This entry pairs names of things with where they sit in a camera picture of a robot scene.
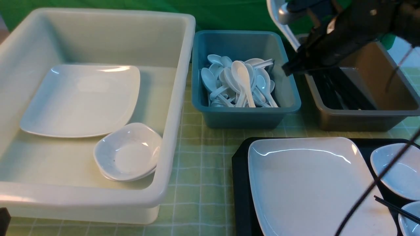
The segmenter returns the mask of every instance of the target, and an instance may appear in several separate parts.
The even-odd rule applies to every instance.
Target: green backdrop
[[[351,0],[339,0],[347,7]],[[154,10],[191,14],[197,31],[203,29],[235,29],[274,31],[281,35],[268,14],[266,0],[0,0],[0,13],[9,30],[13,30],[31,11],[42,7],[108,8]],[[295,34],[308,33],[309,18],[290,25]],[[394,37],[385,37],[390,48]]]

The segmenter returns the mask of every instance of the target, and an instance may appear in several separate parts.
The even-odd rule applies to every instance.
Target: dish
[[[373,171],[378,175],[405,144],[380,147],[370,155]],[[381,179],[395,194],[414,201],[420,200],[420,149],[411,146]]]
[[[128,123],[139,89],[134,66],[58,65],[48,71],[20,127],[59,138],[109,134]]]
[[[356,145],[346,138],[265,139],[248,152],[255,211],[265,236],[334,235],[373,181]],[[395,236],[389,210],[375,188],[342,236]]]
[[[99,141],[94,158],[112,181],[134,181],[154,172],[162,137],[143,123],[131,123]]]
[[[420,202],[409,203],[401,209],[410,212],[415,216],[420,216]],[[401,229],[402,235],[404,236],[420,236],[420,227],[417,223],[412,222],[411,220],[405,218],[404,216],[398,214],[398,223]]]

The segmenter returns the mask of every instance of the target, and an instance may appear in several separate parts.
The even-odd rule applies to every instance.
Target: gray plastic bin
[[[398,71],[389,91],[388,78],[396,64],[380,43],[372,42],[344,59],[340,67],[378,110],[332,110],[324,105],[315,82],[305,75],[318,112],[319,127],[326,131],[388,131],[408,116],[420,115],[420,97]]]
[[[276,83],[273,91],[279,108],[214,108],[209,107],[207,91],[200,70],[210,64],[207,55],[228,56],[232,60],[274,59],[270,71]],[[280,37],[264,31],[208,30],[195,34],[192,50],[192,104],[202,112],[210,128],[275,128],[283,117],[300,109],[301,101],[293,76],[286,77],[281,66],[287,55]]]

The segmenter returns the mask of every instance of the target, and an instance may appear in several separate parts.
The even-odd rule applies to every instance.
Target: teal plastic bin
[[[210,63],[207,55],[228,56],[232,60],[274,59],[269,71],[276,83],[272,93],[278,108],[209,107],[201,69]],[[286,77],[281,66],[287,55],[279,35],[266,31],[205,30],[195,34],[192,49],[192,104],[202,112],[210,128],[275,128],[283,117],[300,109],[301,100],[293,75]]]

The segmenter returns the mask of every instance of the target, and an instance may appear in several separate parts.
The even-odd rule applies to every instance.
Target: white plastic tub
[[[12,216],[147,224],[168,186],[194,36],[193,16],[130,10],[44,8],[0,46],[0,206]],[[63,63],[137,66],[130,122],[163,136],[154,175],[118,183],[93,158],[101,137],[27,134],[19,121],[47,71]]]

